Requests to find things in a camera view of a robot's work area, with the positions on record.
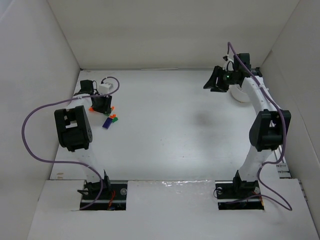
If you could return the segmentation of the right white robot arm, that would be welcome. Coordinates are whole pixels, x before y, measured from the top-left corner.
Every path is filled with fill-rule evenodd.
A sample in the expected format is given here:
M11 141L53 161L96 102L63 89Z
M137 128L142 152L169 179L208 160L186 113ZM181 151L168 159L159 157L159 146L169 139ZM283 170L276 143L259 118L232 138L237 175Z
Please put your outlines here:
M256 117L249 130L250 149L231 182L216 183L218 199L244 199L259 192L259 178L268 157L279 146L289 129L291 113L282 110L269 94L260 69L252 68L249 53L230 58L223 57L225 64L216 65L204 89L226 93L230 86L238 86L247 95Z

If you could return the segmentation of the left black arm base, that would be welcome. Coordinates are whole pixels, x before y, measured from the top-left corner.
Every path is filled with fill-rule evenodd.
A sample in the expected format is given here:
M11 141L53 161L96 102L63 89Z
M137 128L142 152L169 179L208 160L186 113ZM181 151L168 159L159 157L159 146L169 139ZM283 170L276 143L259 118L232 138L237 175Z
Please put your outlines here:
M83 211L125 211L127 206L128 181L114 180L110 186L104 187L99 198L94 202L100 191L100 182L85 182L83 189L77 190L81 194L79 208Z

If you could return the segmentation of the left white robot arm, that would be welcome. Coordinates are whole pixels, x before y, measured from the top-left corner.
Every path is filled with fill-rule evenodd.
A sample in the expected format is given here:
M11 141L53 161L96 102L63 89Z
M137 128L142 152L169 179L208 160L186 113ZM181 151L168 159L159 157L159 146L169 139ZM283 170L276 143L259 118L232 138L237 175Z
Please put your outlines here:
M78 99L73 100L66 108L54 111L54 119L59 144L73 153L74 157L85 164L86 184L79 192L84 196L95 196L102 192L109 192L111 184L105 170L99 166L90 143L93 141L93 132L88 119L88 112L109 116L113 109L112 96L109 90L111 83L94 87L89 79L80 81L80 90L74 94Z

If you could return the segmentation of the green slope lego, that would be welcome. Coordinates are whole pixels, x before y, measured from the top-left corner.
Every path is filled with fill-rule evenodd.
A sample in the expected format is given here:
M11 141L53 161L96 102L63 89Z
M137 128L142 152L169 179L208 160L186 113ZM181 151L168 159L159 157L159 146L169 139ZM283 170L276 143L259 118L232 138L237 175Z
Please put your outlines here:
M112 119L112 122L113 123L115 123L115 122L117 122L119 119L117 118L117 117L114 117L113 119Z

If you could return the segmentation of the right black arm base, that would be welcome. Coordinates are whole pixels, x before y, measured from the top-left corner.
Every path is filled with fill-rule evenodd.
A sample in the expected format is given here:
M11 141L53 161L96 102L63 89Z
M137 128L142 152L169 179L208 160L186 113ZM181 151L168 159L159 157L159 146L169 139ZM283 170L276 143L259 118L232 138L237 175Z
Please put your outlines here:
M215 181L214 196L221 211L231 210L264 210L264 205L257 181L235 183Z

